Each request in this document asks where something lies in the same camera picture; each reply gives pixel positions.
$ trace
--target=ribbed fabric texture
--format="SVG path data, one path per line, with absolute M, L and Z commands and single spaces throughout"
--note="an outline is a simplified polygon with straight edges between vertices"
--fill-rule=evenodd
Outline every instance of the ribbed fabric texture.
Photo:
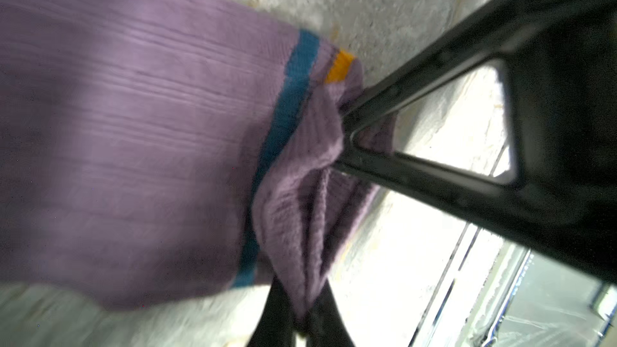
M 374 187 L 329 168 L 362 69 L 325 84 L 323 40 L 254 186 L 299 40 L 226 0 L 0 0 L 0 279 L 110 308 L 211 295 L 251 212 L 255 281 L 276 273 L 302 318 Z
M 298 43 L 291 51 L 285 67 L 285 82 L 278 97 L 270 131 L 259 154 L 257 172 L 251 188 L 253 197 L 264 179 L 270 166 L 281 153 L 289 138 L 298 125 L 298 115 L 302 103 L 307 98 L 310 83 L 310 72 L 317 58 L 319 38 L 301 30 Z M 251 215 L 247 218 L 244 229 L 244 246 L 240 257 L 240 270 L 234 281 L 234 287 L 245 287 L 255 281 L 255 268 L 259 253 L 259 245 L 252 227 Z

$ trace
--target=floor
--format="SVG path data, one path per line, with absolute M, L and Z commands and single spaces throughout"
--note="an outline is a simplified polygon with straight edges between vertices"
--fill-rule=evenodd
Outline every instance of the floor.
M 371 85 L 486 0 L 235 1 L 330 38 L 361 59 L 365 83 Z M 425 132 L 417 142 L 430 146 L 433 134 Z M 463 166 L 473 167 L 480 160 L 486 163 L 470 157 Z M 331 275 L 358 347 L 409 343 L 465 226 L 395 193 L 384 201 Z M 494 239 L 486 240 L 486 249 L 490 251 L 480 263 L 483 269 L 490 268 L 498 251 Z M 267 291 L 236 289 L 147 311 L 114 313 L 72 292 L 2 285 L 0 335 L 8 345 L 19 346 L 242 346 Z
M 595 277 L 532 254 L 496 347 L 594 347 L 605 326 L 590 310 L 599 286 Z

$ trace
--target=black metal bar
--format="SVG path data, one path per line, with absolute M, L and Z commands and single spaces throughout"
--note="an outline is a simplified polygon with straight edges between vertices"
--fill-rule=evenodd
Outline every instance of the black metal bar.
M 492 0 L 351 105 L 335 166 L 617 282 L 616 13 L 617 0 Z M 504 83 L 509 178 L 356 142 L 489 62 Z
M 328 281 L 303 323 L 298 323 L 289 297 L 275 277 L 247 347 L 295 347 L 297 333 L 306 337 L 307 347 L 353 347 Z

